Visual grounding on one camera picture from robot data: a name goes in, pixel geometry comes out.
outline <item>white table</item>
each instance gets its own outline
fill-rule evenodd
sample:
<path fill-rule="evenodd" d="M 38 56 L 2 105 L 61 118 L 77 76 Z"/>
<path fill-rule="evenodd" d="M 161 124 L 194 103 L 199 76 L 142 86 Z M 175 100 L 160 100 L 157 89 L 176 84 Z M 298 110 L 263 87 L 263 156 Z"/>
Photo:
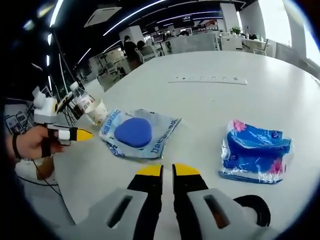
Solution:
<path fill-rule="evenodd" d="M 247 85 L 168 83 L 181 76 L 229 75 Z M 235 51 L 203 51 L 158 57 L 127 75 L 103 96 L 108 109 L 146 109 L 183 118 L 164 149 L 162 212 L 154 239 L 180 239 L 173 211 L 171 164 L 197 168 L 209 188 L 231 198 L 253 194 L 271 211 L 271 226 L 282 231 L 303 210 L 320 177 L 320 88 L 311 75 L 284 61 Z M 232 119 L 293 138 L 294 159 L 275 185 L 222 179 L 221 141 Z M 126 188 L 142 163 L 117 158 L 82 117 L 78 126 L 94 131 L 54 158 L 56 178 L 75 223 L 116 188 Z"/>

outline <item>human hand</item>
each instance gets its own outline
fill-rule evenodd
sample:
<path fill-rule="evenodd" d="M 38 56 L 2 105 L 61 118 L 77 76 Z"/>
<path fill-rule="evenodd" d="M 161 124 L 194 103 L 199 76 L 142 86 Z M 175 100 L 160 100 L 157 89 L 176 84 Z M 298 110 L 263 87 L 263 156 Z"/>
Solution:
<path fill-rule="evenodd" d="M 54 136 L 58 137 L 58 132 L 54 132 Z M 48 138 L 48 129 L 44 126 L 35 126 L 25 134 L 17 136 L 16 147 L 22 158 L 39 159 L 43 156 L 42 141 Z M 61 153 L 65 148 L 61 146 L 58 140 L 49 141 L 51 154 Z"/>

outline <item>wrist strap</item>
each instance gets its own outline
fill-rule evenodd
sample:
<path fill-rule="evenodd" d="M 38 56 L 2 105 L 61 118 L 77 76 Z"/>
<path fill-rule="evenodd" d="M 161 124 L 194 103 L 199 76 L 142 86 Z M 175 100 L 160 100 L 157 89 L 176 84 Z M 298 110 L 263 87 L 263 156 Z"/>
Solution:
<path fill-rule="evenodd" d="M 18 134 L 18 133 L 13 134 L 13 136 L 12 136 L 12 148 L 13 148 L 13 152 L 14 152 L 15 158 L 22 159 L 22 157 L 20 156 L 20 154 L 18 152 L 18 148 L 17 148 L 17 137 L 19 135 L 20 134 Z"/>

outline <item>plastic bottle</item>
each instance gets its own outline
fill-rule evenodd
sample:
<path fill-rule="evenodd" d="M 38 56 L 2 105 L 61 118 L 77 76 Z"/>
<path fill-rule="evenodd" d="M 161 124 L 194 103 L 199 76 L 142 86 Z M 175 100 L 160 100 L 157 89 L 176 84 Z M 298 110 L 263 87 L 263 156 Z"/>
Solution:
<path fill-rule="evenodd" d="M 95 100 L 81 87 L 77 82 L 74 82 L 70 86 L 73 92 L 74 101 L 83 113 L 94 104 Z"/>

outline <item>ceiling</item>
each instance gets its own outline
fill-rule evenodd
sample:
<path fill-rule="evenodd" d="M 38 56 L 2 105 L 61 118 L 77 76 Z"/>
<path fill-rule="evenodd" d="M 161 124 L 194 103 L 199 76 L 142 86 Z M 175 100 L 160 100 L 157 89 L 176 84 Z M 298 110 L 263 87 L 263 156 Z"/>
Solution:
<path fill-rule="evenodd" d="M 119 32 L 128 26 L 140 25 L 142 29 L 146 29 L 146 26 L 154 21 L 161 21 L 194 12 L 219 11 L 220 2 L 230 2 L 229 0 L 165 0 L 133 15 L 106 36 L 103 36 L 108 29 L 123 18 L 157 0 L 64 0 L 54 25 L 49 28 L 57 1 L 21 1 L 18 6 L 16 6 L 14 1 L 10 2 L 11 9 L 16 13 L 13 27 L 10 25 L 10 30 L 8 29 L 8 31 L 13 33 L 8 38 L 9 62 L 12 62 L 10 64 L 12 72 L 19 68 L 21 69 L 21 74 L 27 73 L 30 66 L 27 63 L 30 62 L 37 64 L 45 71 L 49 70 L 51 73 L 58 72 L 59 49 L 57 41 L 64 59 L 70 68 L 73 68 L 88 49 L 91 48 L 81 61 L 82 64 L 85 64 L 90 57 L 103 52 L 107 47 L 117 42 L 119 40 Z M 240 10 L 244 2 L 248 5 L 254 1 L 239 0 L 233 1 L 233 3 L 237 10 Z M 108 6 L 117 6 L 121 7 L 121 9 L 105 22 L 84 27 L 95 10 Z M 38 12 L 41 7 L 42 9 L 47 9 L 48 12 L 39 17 Z M 198 14 L 197 18 L 211 16 L 210 13 L 204 13 Z M 24 25 L 29 20 L 32 20 L 33 27 L 30 29 L 24 28 Z M 51 46 L 49 46 L 47 37 L 52 31 L 54 31 L 57 41 L 53 40 Z M 46 66 L 46 55 L 50 56 L 51 63 L 49 68 Z M 11 82 L 17 81 L 17 79 L 19 79 L 19 84 L 21 84 L 21 78 L 11 75 Z"/>

